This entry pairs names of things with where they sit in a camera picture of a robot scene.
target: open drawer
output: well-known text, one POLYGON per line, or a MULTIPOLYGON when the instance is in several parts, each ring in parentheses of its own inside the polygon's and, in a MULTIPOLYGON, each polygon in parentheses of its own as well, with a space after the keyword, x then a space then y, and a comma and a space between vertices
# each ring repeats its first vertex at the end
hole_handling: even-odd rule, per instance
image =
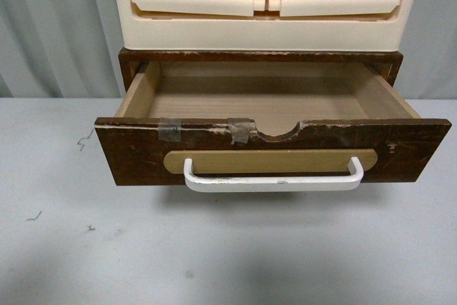
MULTIPOLYGON (((415 181, 451 127, 422 119, 373 54, 135 54, 121 61, 128 91, 115 117, 96 121, 118 185, 184 184, 185 168, 204 187, 278 177, 299 190, 303 178, 353 181, 356 167, 362 181, 415 181)), ((270 186, 258 190, 280 190, 270 186)))

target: white table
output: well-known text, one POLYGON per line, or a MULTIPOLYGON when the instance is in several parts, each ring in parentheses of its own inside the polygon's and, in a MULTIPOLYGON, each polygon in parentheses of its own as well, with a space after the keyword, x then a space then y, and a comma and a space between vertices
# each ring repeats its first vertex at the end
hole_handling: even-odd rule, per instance
POLYGON ((0 304, 456 304, 454 128, 414 184, 198 194, 117 187, 95 133, 81 150, 119 102, 0 99, 0 304))

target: drawer handle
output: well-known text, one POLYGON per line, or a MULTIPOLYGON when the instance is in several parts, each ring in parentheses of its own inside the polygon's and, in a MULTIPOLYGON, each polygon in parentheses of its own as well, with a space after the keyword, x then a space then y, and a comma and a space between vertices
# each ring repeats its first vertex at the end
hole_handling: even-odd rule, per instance
POLYGON ((363 178, 363 167, 357 157, 351 157, 348 169, 348 176, 201 178, 194 175, 192 159, 185 159, 184 178, 187 187, 197 192, 347 191, 355 189, 363 178))

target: beige handle plate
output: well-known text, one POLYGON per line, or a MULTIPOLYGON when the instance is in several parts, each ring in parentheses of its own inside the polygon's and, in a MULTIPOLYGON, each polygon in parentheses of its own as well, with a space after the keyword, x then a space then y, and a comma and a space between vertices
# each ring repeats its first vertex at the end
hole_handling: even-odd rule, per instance
POLYGON ((170 151, 164 165, 173 174, 183 173, 185 159, 192 159, 195 174, 339 172, 348 171, 353 156, 364 171, 378 160, 373 149, 188 150, 170 151))

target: tape strip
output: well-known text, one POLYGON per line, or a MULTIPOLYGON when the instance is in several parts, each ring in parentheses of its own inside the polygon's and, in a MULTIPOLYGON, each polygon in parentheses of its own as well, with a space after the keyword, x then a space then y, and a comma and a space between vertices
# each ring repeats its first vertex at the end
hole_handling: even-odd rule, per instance
POLYGON ((181 142, 181 122, 180 118, 160 118, 157 126, 159 141, 181 142))
POLYGON ((248 143, 251 120, 249 118, 228 118, 227 121, 231 132, 231 143, 248 143))

